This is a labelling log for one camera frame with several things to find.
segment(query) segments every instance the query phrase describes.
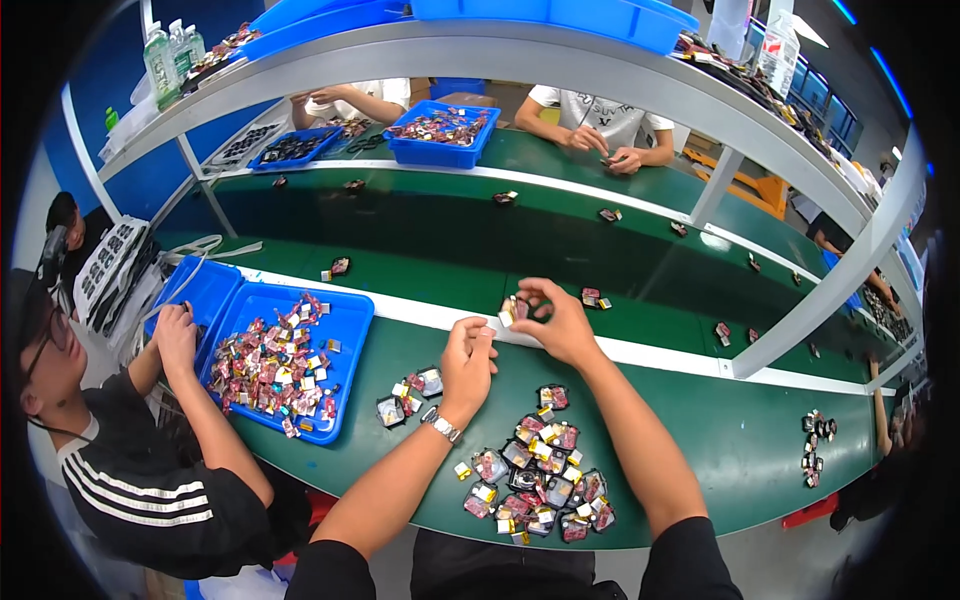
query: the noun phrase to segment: blue wall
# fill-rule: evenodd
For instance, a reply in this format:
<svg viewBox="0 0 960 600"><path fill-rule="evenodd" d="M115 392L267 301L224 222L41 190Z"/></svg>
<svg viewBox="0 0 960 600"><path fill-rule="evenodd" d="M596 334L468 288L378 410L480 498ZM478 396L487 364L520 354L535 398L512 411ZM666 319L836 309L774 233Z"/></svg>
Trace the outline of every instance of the blue wall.
<svg viewBox="0 0 960 600"><path fill-rule="evenodd" d="M183 20L184 27L196 24L207 50L235 32L244 21L252 21L263 13L262 0L154 0L153 6L154 21L160 21L164 30L176 18ZM70 78L77 121L97 169L103 166L97 153L107 141L105 111L113 107L122 116L130 110L130 94L145 72L139 19L137 4L124 9ZM187 139L197 158L203 161L274 102L238 110L188 132ZM70 143L59 97L43 143L60 187L73 193L81 212L86 214L98 206ZM114 176L106 188L120 212L149 220L189 174L176 142L170 141Z"/></svg>

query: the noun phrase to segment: orange pallet jack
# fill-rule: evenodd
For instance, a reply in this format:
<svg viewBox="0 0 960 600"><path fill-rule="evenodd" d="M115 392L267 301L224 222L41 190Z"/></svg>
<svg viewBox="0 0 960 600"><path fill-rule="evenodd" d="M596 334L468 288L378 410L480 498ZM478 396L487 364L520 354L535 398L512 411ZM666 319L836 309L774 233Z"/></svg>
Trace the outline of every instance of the orange pallet jack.
<svg viewBox="0 0 960 600"><path fill-rule="evenodd" d="M684 156L693 162L699 162L710 169L716 169L717 167L717 161L715 159L710 158L707 155L703 155L696 150L684 148ZM697 177L703 181L710 180L710 173L697 170L696 174ZM749 194L735 185L727 186L727 191L729 193L741 200L745 200L750 204L753 204L760 210L764 210L772 214L781 221L783 220L783 213L786 211L786 189L790 186L789 183L777 177L776 175L755 180L754 178L747 177L739 171L736 172L736 175L734 175L733 178L737 181L740 181L747 187L754 189L757 192L757 196Z"/></svg>

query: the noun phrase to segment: metal watch band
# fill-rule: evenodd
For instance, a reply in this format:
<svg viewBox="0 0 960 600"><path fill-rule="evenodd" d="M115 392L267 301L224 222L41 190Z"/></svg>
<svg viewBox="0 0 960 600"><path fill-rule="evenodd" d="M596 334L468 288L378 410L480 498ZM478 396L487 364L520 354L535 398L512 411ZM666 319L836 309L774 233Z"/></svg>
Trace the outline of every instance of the metal watch band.
<svg viewBox="0 0 960 600"><path fill-rule="evenodd" d="M461 431L450 424L450 422L440 416L440 413L437 412L436 406L431 406L430 410L426 412L426 415L420 419L421 423L427 423L432 425L434 429L439 431L451 444L456 444L460 441Z"/></svg>

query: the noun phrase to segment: blue led strip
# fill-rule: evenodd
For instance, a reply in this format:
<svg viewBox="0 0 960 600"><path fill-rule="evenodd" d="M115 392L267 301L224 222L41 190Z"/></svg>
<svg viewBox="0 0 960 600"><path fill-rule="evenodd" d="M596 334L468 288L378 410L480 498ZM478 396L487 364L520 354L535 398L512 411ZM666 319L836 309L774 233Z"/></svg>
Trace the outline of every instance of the blue led strip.
<svg viewBox="0 0 960 600"><path fill-rule="evenodd" d="M856 19L853 17L853 13L850 12L850 9L843 5L843 2L840 2L840 0L833 0L833 4L837 5L837 8L840 9L840 12L847 17L847 20L850 21L851 25L856 25Z"/></svg>
<svg viewBox="0 0 960 600"><path fill-rule="evenodd" d="M900 99L900 105L903 107L903 112L906 113L908 119L913 119L913 110L910 109L910 105L906 103L906 97L903 95L903 90L900 89L900 84L897 83L897 80L894 79L894 74L890 72L890 67L887 66L887 61L883 59L883 56L876 50L876 48L871 47L870 51L874 53L874 58L876 59L877 64L880 65L880 68L883 69L883 74L887 76L887 81L890 82L890 86L894 88L894 91L897 92L897 98Z"/></svg>

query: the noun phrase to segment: red stool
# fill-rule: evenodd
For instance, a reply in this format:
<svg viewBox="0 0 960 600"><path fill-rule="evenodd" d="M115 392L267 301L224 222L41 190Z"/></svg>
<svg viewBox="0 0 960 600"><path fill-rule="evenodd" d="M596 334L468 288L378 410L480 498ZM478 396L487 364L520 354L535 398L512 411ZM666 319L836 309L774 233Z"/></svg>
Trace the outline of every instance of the red stool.
<svg viewBox="0 0 960 600"><path fill-rule="evenodd" d="M783 529L790 529L791 527L799 527L815 518L831 515L837 509L839 499L840 495L834 492L819 502L814 502L796 513L785 516L780 525Z"/></svg>
<svg viewBox="0 0 960 600"><path fill-rule="evenodd" d="M323 492L307 492L306 499L310 502L310 524L319 523L324 520L333 505L337 503L337 497ZM295 564L297 555L288 552L283 558L274 561L274 564Z"/></svg>

